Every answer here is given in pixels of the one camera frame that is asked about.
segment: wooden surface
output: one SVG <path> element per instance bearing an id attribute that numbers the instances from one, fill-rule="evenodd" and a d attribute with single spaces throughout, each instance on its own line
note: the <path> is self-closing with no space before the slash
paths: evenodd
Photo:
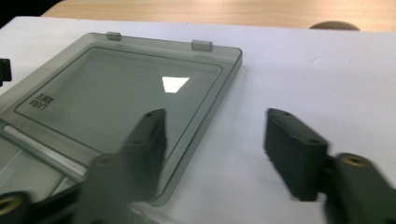
<path id="1" fill-rule="evenodd" d="M 295 28 L 345 21 L 362 31 L 396 31 L 395 0 L 64 0 L 43 16 Z"/>

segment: white table surface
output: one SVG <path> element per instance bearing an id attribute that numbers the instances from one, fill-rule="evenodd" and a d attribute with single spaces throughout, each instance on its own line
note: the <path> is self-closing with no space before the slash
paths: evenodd
<path id="1" fill-rule="evenodd" d="M 374 161 L 395 186 L 395 33 L 21 17 L 0 30 L 0 58 L 11 60 L 14 78 L 0 94 L 90 32 L 210 40 L 244 51 L 174 195 L 153 210 L 162 223 L 325 223 L 324 197 L 292 200 L 263 153 L 269 107 L 314 128 L 332 143 L 330 154 Z"/>

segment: white surface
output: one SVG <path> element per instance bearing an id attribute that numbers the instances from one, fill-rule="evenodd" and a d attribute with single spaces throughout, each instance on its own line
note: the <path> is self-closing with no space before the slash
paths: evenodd
<path id="1" fill-rule="evenodd" d="M 265 111 L 302 119 L 331 154 L 370 158 L 396 183 L 396 34 L 187 23 L 17 18 L 0 30 L 14 80 L 89 33 L 238 47 L 244 63 L 172 199 L 157 208 L 177 223 L 325 223 L 322 199 L 290 199 L 262 151 Z"/>

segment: transparent plastic lid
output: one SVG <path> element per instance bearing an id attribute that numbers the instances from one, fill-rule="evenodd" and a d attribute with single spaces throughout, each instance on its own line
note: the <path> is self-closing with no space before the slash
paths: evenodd
<path id="1" fill-rule="evenodd" d="M 161 198 L 176 186 L 241 62 L 240 49 L 208 42 L 87 34 L 1 96 L 1 134 L 80 181 L 93 158 L 118 152 L 144 114 L 164 108 Z M 60 188 L 64 179 L 56 178 Z"/>

